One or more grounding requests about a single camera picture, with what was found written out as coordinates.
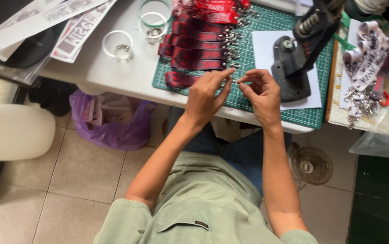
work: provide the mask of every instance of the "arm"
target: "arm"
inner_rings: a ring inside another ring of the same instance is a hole
[[[206,72],[190,88],[184,114],[136,175],[125,194],[126,199],[145,203],[152,211],[179,153],[223,105],[232,84],[229,75],[234,72],[235,69]],[[226,85],[216,97],[215,92],[223,80]]]
[[[249,86],[242,82],[252,82]],[[300,199],[289,169],[280,119],[280,88],[266,69],[252,69],[238,80],[264,129],[262,188],[274,234],[288,230],[308,232],[301,217]]]

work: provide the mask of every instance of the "shirt pocket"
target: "shirt pocket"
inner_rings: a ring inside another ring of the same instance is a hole
[[[187,228],[204,228],[211,231],[210,208],[203,201],[183,201],[160,210],[155,223],[155,231],[161,233],[175,225]]]

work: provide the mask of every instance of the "green tile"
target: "green tile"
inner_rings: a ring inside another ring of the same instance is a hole
[[[377,242],[373,240],[362,239],[354,236],[348,238],[348,244],[387,244],[387,242]]]
[[[354,191],[389,200],[389,158],[360,155]]]
[[[388,243],[389,201],[355,193],[349,236]]]

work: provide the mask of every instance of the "green t-shirt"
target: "green t-shirt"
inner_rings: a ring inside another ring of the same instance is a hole
[[[222,158],[182,152],[152,213],[116,200],[94,244],[317,244],[303,230],[267,229],[256,187]]]

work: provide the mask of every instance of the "white table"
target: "white table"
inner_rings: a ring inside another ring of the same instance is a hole
[[[137,29],[137,7],[141,0],[119,0],[94,30],[73,64],[52,59],[41,76],[75,83],[94,89],[120,93],[140,99],[184,108],[187,96],[154,88],[152,80],[159,56],[158,45],[148,44]],[[267,6],[294,12],[293,3],[281,0],[256,0]],[[101,49],[101,40],[114,30],[127,31],[134,39],[134,58],[129,63],[117,63]],[[260,125],[253,113],[223,106],[216,116],[253,125]],[[313,131],[303,125],[282,121],[283,130],[289,133]]]

